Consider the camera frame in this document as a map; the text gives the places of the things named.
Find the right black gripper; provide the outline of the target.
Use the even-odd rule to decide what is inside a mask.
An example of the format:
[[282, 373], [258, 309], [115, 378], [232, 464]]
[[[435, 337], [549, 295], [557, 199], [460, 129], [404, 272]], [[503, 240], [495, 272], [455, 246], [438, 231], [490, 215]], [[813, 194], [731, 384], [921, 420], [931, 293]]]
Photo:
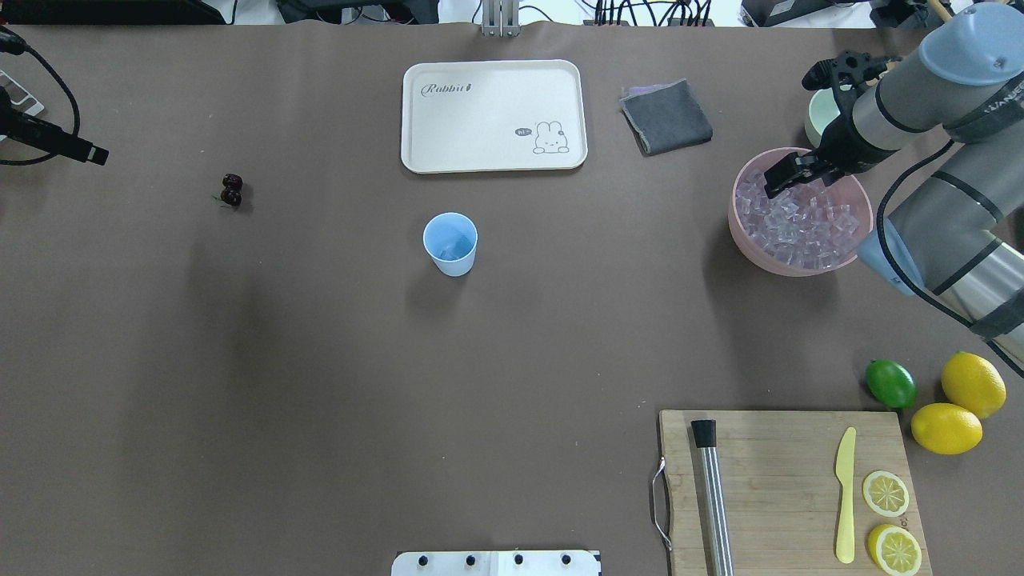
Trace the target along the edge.
[[798, 183], [823, 180], [831, 186], [847, 175], [863, 174], [873, 168], [873, 147], [861, 138], [849, 118], [834, 119], [814, 152], [790, 152], [764, 171], [764, 192], [775, 199]]

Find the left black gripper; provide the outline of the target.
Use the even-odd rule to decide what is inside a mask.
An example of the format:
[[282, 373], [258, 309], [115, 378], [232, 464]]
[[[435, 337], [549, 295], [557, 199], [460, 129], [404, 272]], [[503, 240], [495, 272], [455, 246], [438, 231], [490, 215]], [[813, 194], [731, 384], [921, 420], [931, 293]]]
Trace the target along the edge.
[[80, 136], [65, 134], [61, 127], [16, 110], [8, 92], [1, 88], [1, 134], [16, 142], [47, 153], [58, 154], [78, 162], [103, 166], [110, 152], [102, 147], [85, 141]]

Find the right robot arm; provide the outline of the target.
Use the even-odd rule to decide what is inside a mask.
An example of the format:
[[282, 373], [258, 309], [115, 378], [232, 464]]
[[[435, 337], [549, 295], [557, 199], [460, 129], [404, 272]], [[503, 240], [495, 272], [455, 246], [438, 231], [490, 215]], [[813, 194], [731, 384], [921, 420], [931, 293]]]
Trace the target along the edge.
[[775, 197], [797, 183], [863, 174], [940, 127], [944, 163], [894, 210], [885, 194], [858, 254], [1022, 371], [1023, 259], [994, 236], [1022, 207], [1023, 16], [998, 2], [970, 6], [897, 61], [845, 51], [816, 61], [808, 90], [830, 88], [840, 114], [809, 152], [766, 171]]

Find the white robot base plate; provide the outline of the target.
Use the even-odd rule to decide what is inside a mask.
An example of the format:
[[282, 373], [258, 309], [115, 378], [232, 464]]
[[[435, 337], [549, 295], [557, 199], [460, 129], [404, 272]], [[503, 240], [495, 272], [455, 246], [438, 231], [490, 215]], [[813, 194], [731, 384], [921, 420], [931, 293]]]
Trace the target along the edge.
[[602, 575], [601, 556], [591, 550], [407, 551], [391, 575]]

